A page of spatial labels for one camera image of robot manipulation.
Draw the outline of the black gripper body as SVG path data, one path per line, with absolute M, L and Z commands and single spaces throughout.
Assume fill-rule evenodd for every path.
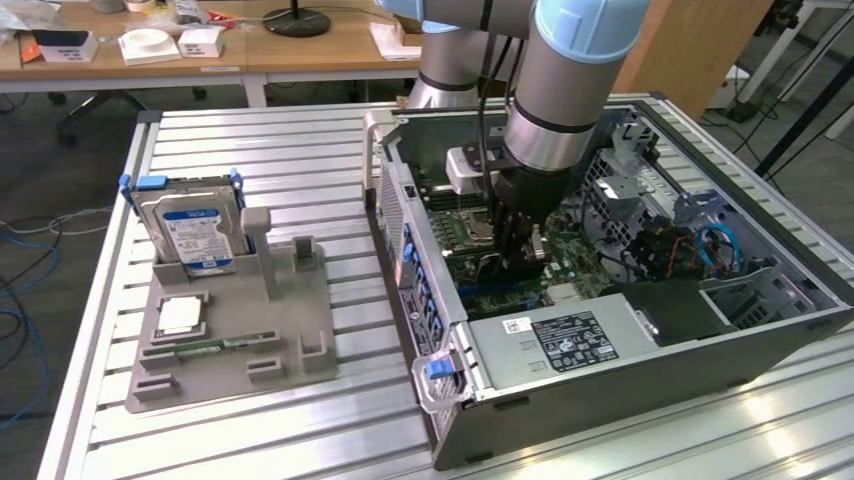
M 509 224 L 517 217 L 544 225 L 564 200 L 568 187 L 568 170 L 557 173 L 522 167 L 502 170 L 494 183 L 496 225 Z

